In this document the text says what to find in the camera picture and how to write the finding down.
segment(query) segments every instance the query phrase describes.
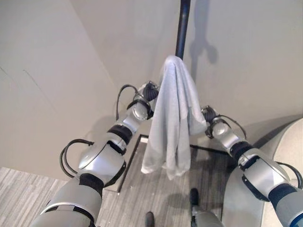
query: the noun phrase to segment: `light blue towel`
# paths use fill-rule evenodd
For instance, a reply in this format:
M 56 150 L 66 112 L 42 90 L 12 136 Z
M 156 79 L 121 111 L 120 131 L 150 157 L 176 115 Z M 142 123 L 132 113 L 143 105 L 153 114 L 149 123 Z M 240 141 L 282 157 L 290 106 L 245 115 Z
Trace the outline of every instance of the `light blue towel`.
M 169 56 L 151 123 L 141 171 L 166 167 L 168 178 L 190 169 L 189 136 L 206 130 L 195 83 L 183 61 Z

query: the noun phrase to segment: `black cable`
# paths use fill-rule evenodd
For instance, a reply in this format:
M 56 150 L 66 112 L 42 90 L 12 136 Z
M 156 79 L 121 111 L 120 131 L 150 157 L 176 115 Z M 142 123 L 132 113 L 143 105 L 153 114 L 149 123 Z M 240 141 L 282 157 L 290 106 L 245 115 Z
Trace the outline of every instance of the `black cable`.
M 282 163 L 282 162 L 277 162 L 279 165 L 284 165 L 284 166 L 287 166 L 288 168 L 290 168 L 295 176 L 297 177 L 297 180 L 298 180 L 298 188 L 300 189 L 303 189 L 303 178 L 302 178 L 302 175 L 300 174 L 300 172 L 294 168 L 293 166 L 291 166 L 290 164 L 286 164 L 286 163 Z
M 89 146 L 94 144 L 94 142 L 91 142 L 91 141 L 88 141 L 88 140 L 75 139 L 75 140 L 72 140 L 71 142 L 69 142 L 69 143 L 66 145 L 66 147 L 62 150 L 62 152 L 61 152 L 61 154 L 60 154 L 60 159 L 59 159 L 59 161 L 60 161 L 60 167 L 61 167 L 61 169 L 63 170 L 63 172 L 64 172 L 66 175 L 68 175 L 69 177 L 71 177 L 71 178 L 73 178 L 74 176 L 71 175 L 71 174 L 65 169 L 65 167 L 64 167 L 64 165 L 63 165 L 63 159 L 62 159 L 62 158 L 64 158 L 64 163 L 65 163 L 66 167 L 67 167 L 70 171 L 72 171 L 73 173 L 77 174 L 78 172 L 75 171 L 75 170 L 68 164 L 68 161 L 67 161 L 67 150 L 68 150 L 68 148 L 69 148 L 72 144 L 74 144 L 74 143 L 85 143 L 85 144 L 88 144 Z
M 226 116 L 226 115 L 221 115 L 221 114 L 219 114 L 218 117 L 226 117 L 227 119 L 231 120 L 231 121 L 234 122 L 236 125 L 238 125 L 238 126 L 240 127 L 240 129 L 242 130 L 243 134 L 244 134 L 244 138 L 246 139 L 246 131 L 244 130 L 244 128 L 243 128 L 238 122 L 236 122 L 234 119 L 232 119 L 231 117 Z
M 120 91 L 118 93 L 118 97 L 117 97 L 117 102 L 116 102 L 116 120 L 119 119 L 119 110 L 118 110 L 118 105 L 119 105 L 119 99 L 120 99 L 120 96 L 121 96 L 121 93 L 122 91 L 127 88 L 127 87 L 132 87 L 134 90 L 135 90 L 135 93 L 139 96 L 141 96 L 141 98 L 148 104 L 148 106 L 150 107 L 150 103 L 139 93 L 139 91 L 137 90 L 137 88 L 133 85 L 130 85 L 130 84 L 125 84 L 123 85 L 121 88 L 120 88 Z
M 64 149 L 63 149 L 63 150 L 61 151 L 61 153 L 60 153 L 60 158 L 59 158 L 60 167 L 61 167 L 62 171 L 63 171 L 67 176 L 69 176 L 70 178 L 73 178 L 74 176 L 71 175 L 69 172 L 67 172 L 67 170 L 65 169 L 65 167 L 64 167 L 64 165 L 63 165 L 63 160 L 62 160 L 62 158 L 63 158 L 63 153 L 64 153 Z

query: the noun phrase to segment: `towel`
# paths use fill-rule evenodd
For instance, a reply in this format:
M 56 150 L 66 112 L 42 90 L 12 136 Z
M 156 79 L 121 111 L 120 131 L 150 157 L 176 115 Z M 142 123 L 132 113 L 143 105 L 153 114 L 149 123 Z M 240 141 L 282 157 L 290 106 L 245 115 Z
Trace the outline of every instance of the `towel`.
M 189 136 L 206 130 L 195 83 L 183 61 L 169 56 L 162 68 L 162 82 L 151 123 L 141 172 L 161 166 L 172 180 L 190 169 Z

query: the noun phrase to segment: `robotic arm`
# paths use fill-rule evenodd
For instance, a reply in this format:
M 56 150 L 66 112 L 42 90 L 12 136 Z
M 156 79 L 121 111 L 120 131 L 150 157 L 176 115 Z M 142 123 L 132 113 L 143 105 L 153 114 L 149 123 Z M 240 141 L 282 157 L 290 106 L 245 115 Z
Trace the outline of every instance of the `robotic arm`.
M 126 146 L 140 124 L 152 117 L 151 104 L 157 95 L 152 82 L 139 90 L 126 114 L 90 147 L 80 161 L 77 175 L 49 201 L 31 227 L 95 227 L 102 190 L 124 172 Z
M 244 184 L 255 197 L 272 203 L 284 227 L 303 227 L 303 191 L 290 184 L 285 170 L 261 150 L 237 136 L 214 109 L 207 106 L 202 113 L 209 123 L 206 134 L 219 141 L 234 158 L 243 171 Z
M 152 117 L 151 104 L 158 95 L 152 82 L 141 87 L 125 116 L 95 142 L 71 179 L 35 219 L 31 227 L 95 227 L 102 203 L 102 190 L 122 175 L 126 168 L 123 154 L 140 124 Z M 209 124 L 206 134 L 219 141 L 243 171 L 242 180 L 256 198 L 270 201 L 284 227 L 303 227 L 303 191 L 293 187 L 285 170 L 245 139 L 237 136 L 228 123 L 211 107 L 202 113 Z M 198 227 L 218 226 L 211 212 L 193 209 Z

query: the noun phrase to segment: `black joint band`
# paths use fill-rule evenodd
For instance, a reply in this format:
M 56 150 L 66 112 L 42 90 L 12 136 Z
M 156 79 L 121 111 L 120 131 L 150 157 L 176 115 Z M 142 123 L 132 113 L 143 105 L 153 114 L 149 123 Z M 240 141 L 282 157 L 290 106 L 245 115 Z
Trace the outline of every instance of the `black joint band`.
M 108 141 L 107 144 L 110 145 L 111 148 L 113 148 L 116 152 L 118 152 L 121 155 L 124 155 L 126 153 L 126 148 L 122 150 L 121 148 L 119 148 L 118 145 L 113 143 L 113 141 Z
M 133 136 L 133 133 L 129 130 L 129 128 L 119 124 L 115 124 L 107 132 L 111 132 L 121 137 L 121 139 L 123 139 L 127 145 Z
M 102 198 L 102 190 L 104 188 L 104 183 L 93 174 L 81 174 L 79 185 L 85 185 L 94 189 L 99 193 Z
M 131 108 L 133 105 L 140 103 L 142 105 L 145 106 L 146 110 L 147 110 L 147 119 L 150 119 L 153 116 L 153 111 L 151 109 L 151 107 L 143 100 L 141 99 L 136 99 L 134 101 L 132 101 L 128 106 L 127 109 Z
M 108 187 L 108 186 L 113 185 L 114 183 L 116 183 L 116 181 L 119 179 L 119 177 L 125 171 L 125 169 L 126 169 L 126 162 L 124 161 L 124 163 L 123 163 L 122 167 L 120 168 L 119 172 L 113 177 L 113 179 L 111 179 L 109 182 L 107 182 L 104 187 Z
M 268 195 L 268 198 L 276 210 L 276 206 L 278 205 L 279 201 L 283 197 L 287 196 L 290 193 L 296 192 L 296 191 L 297 190 L 293 186 L 291 186 L 287 183 L 283 183 L 283 184 L 280 184 L 277 187 L 275 187 L 273 190 L 271 190 Z
M 239 158 L 248 150 L 254 148 L 248 142 L 242 141 L 232 146 L 230 154 L 238 163 Z
M 85 209 L 75 206 L 73 211 L 84 214 L 86 217 L 88 217 L 90 219 L 91 223 L 94 223 L 93 216 L 89 212 L 87 212 Z
M 258 200 L 269 202 L 269 200 L 257 188 L 255 188 L 255 186 L 252 185 L 244 175 L 242 176 L 242 181 Z

